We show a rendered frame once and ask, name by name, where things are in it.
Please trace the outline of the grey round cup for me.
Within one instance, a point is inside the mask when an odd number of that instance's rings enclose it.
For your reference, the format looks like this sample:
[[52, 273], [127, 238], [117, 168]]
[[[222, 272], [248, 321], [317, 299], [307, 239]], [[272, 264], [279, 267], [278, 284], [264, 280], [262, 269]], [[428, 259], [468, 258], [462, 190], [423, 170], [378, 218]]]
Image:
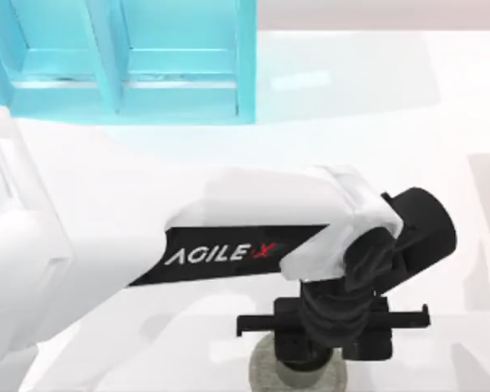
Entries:
[[276, 359], [270, 332], [252, 350], [248, 380], [251, 392], [347, 392], [348, 372], [338, 350], [317, 370], [292, 370]]

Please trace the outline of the light blue rack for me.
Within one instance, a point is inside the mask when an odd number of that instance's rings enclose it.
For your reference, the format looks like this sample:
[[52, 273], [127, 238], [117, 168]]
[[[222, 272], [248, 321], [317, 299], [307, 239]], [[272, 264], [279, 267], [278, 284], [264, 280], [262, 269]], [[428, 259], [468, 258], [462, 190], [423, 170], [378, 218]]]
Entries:
[[73, 124], [253, 123], [258, 0], [0, 0], [0, 105]]

